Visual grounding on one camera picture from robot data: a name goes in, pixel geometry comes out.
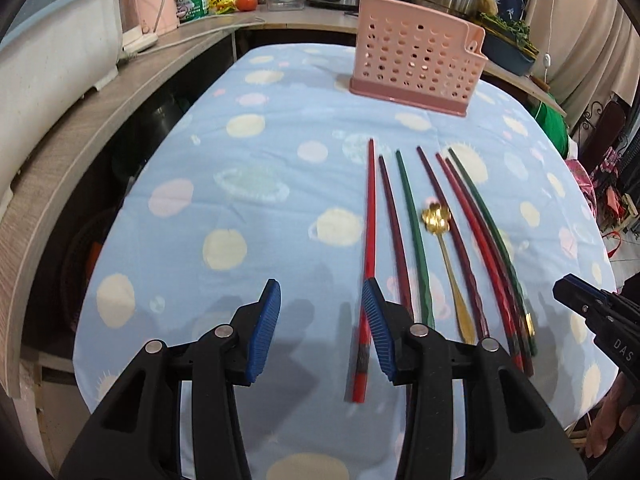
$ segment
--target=perforated plastic basket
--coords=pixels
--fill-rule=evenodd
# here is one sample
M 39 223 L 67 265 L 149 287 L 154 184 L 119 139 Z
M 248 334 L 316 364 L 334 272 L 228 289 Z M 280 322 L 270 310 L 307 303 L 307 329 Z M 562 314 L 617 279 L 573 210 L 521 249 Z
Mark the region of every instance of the perforated plastic basket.
M 360 0 L 354 94 L 465 116 L 484 28 L 397 0 Z

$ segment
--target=metal screw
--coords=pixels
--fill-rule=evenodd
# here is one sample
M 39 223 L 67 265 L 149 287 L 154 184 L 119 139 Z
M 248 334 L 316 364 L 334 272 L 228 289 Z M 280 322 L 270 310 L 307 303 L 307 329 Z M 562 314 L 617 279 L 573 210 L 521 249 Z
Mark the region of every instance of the metal screw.
M 145 350 L 148 354 L 157 354 L 159 351 L 162 350 L 162 341 L 158 341 L 158 339 L 149 341 L 145 345 Z
M 482 348 L 484 348 L 488 352 L 495 352 L 498 348 L 500 348 L 500 345 L 495 339 L 487 337 L 485 339 L 482 339 Z
M 429 333 L 429 327 L 421 323 L 415 323 L 411 325 L 409 332 L 416 337 L 424 337 Z
M 230 335 L 232 335 L 233 332 L 234 332 L 234 328 L 231 325 L 220 325 L 219 327 L 216 327 L 216 329 L 213 331 L 216 337 L 219 337 L 220 339 L 229 337 Z

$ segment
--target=yellow packet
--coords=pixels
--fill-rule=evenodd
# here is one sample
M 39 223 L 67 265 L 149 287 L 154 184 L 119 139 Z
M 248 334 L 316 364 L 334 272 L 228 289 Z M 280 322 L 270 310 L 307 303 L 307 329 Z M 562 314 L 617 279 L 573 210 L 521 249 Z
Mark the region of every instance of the yellow packet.
M 235 8 L 235 0 L 209 0 L 210 14 L 225 14 L 226 12 L 233 12 Z

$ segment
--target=green cloth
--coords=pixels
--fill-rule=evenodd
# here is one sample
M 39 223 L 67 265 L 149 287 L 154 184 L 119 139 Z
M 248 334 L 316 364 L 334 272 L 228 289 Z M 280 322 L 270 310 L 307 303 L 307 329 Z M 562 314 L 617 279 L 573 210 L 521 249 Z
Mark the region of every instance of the green cloth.
M 534 106 L 529 113 L 535 118 L 562 158 L 566 159 L 569 154 L 569 137 L 562 115 L 544 103 L 540 103 L 539 107 Z

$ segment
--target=curtain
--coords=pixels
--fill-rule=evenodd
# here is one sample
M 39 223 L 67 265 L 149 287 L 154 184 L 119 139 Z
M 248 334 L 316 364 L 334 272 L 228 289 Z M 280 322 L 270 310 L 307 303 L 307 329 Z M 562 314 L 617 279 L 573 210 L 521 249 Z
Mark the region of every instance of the curtain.
M 594 101 L 612 94 L 633 103 L 640 76 L 640 38 L 617 0 L 529 0 L 526 22 L 540 50 L 533 73 L 544 77 L 573 128 Z M 583 144 L 588 135 L 582 136 Z

